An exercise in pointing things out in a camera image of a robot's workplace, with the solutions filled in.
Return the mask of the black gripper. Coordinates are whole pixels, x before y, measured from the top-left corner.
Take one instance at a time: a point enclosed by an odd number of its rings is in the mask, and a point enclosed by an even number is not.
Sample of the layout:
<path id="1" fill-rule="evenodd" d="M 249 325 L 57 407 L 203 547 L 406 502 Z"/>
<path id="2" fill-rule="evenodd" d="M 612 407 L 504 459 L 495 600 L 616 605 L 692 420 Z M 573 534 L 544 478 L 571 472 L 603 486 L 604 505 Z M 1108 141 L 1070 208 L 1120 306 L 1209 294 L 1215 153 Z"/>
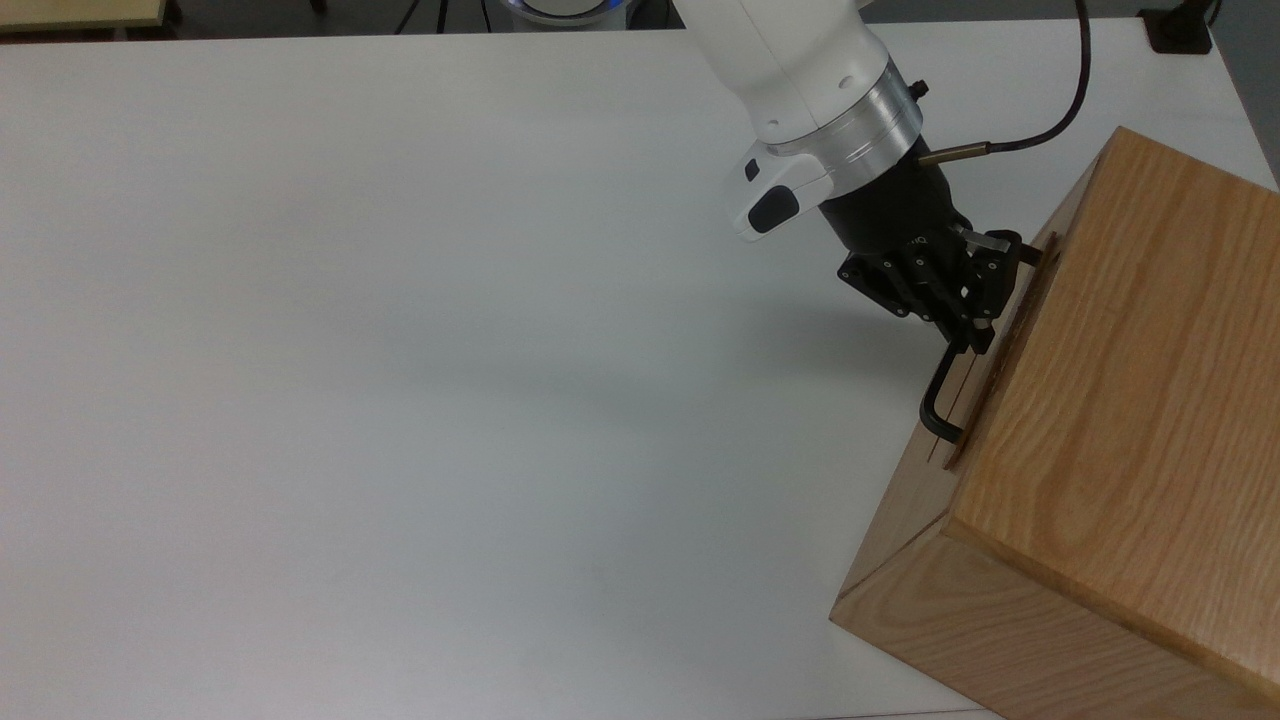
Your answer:
<path id="1" fill-rule="evenodd" d="M 941 167 L 905 158 L 859 190 L 826 200 L 819 211 L 850 252 L 837 270 L 845 284 L 895 316 L 919 316 L 963 351 L 989 348 L 992 323 L 1018 282 L 1023 237 L 973 231 Z M 966 245 L 961 286 L 928 252 L 892 252 L 957 227 Z"/>

